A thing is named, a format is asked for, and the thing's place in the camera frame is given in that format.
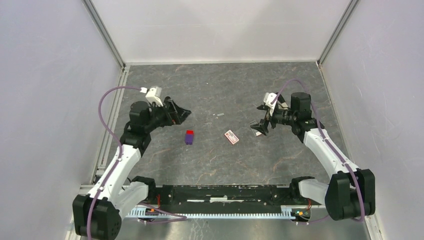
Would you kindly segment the staple tray box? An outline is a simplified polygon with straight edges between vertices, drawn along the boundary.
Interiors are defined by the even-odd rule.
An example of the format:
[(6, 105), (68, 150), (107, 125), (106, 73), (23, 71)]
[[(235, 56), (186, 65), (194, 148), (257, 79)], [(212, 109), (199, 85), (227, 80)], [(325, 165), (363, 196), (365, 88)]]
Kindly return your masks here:
[(258, 136), (261, 136), (261, 135), (262, 135), (262, 133), (261, 133), (261, 132), (259, 132), (259, 131), (258, 131), (258, 130), (256, 130), (256, 129), (253, 129), (253, 128), (252, 128), (252, 125), (256, 125), (256, 124), (258, 124), (258, 122), (257, 122), (256, 120), (251, 121), (251, 122), (249, 123), (249, 127), (251, 128), (251, 131), (253, 132), (253, 134), (254, 134), (256, 137), (258, 137)]

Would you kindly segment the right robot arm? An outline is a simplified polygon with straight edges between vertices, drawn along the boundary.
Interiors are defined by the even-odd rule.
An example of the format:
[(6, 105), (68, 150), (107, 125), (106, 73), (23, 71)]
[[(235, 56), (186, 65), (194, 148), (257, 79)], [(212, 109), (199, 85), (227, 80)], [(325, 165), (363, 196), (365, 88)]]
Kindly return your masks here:
[(335, 221), (364, 220), (376, 211), (375, 175), (353, 163), (334, 143), (318, 118), (311, 95), (306, 92), (291, 94), (290, 103), (277, 93), (267, 92), (258, 110), (265, 111), (259, 123), (250, 127), (266, 136), (269, 127), (289, 126), (324, 167), (329, 183), (312, 176), (292, 179), (289, 199), (302, 204), (307, 199), (325, 206)]

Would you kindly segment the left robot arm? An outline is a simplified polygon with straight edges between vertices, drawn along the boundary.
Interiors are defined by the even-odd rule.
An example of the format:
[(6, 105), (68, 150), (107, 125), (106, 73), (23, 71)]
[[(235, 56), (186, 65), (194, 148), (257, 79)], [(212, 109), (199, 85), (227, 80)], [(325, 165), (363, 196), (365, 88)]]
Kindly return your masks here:
[(97, 183), (85, 195), (72, 202), (75, 233), (88, 239), (114, 240), (122, 220), (140, 202), (157, 198), (153, 178), (134, 177), (123, 189), (127, 177), (142, 158), (157, 128), (181, 125), (192, 112), (179, 107), (167, 96), (162, 103), (154, 100), (131, 104), (129, 121), (119, 139), (115, 155)]

